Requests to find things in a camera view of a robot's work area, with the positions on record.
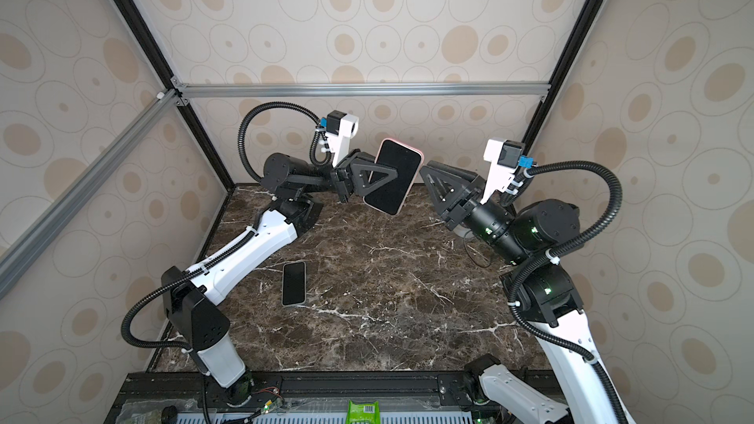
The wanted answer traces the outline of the phone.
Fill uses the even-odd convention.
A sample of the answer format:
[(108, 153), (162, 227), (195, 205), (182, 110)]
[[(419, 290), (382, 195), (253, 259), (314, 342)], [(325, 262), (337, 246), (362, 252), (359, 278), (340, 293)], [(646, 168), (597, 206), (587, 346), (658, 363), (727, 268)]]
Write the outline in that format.
[(378, 188), (363, 198), (365, 204), (382, 213), (398, 215), (423, 161), (420, 150), (396, 139), (384, 139), (375, 160), (379, 171), (369, 178)]

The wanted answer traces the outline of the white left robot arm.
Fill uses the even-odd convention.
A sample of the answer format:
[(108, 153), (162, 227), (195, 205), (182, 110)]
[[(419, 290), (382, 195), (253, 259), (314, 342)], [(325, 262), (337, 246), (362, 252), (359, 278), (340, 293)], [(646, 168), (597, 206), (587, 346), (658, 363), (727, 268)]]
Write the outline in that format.
[(162, 276), (167, 318), (186, 340), (186, 351), (199, 371), (224, 389), (247, 373), (230, 337), (230, 321), (218, 305), (254, 269), (293, 243), (316, 224), (322, 203), (314, 192), (335, 192), (341, 199), (367, 196), (397, 180), (395, 167), (352, 151), (337, 166), (315, 167), (282, 153), (267, 158), (261, 184), (275, 198), (241, 235), (210, 257)]

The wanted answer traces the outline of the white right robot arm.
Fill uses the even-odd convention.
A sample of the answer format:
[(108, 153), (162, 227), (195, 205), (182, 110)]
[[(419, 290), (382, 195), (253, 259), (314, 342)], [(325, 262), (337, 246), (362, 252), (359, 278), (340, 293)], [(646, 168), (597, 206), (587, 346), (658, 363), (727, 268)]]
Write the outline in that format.
[[(608, 205), (597, 221), (581, 229), (576, 205), (545, 199), (516, 211), (514, 200), (537, 175), (583, 170), (609, 189)], [(504, 170), (494, 184), (469, 171), (435, 161), (420, 170), (435, 210), (449, 230), (462, 225), (493, 249), (514, 271), (501, 282), (514, 321), (536, 337), (567, 400), (542, 396), (485, 355), (465, 369), (475, 402), (496, 402), (526, 423), (630, 423), (604, 363), (596, 351), (584, 305), (563, 258), (602, 233), (622, 205), (615, 174), (594, 162), (567, 161), (522, 170)]]

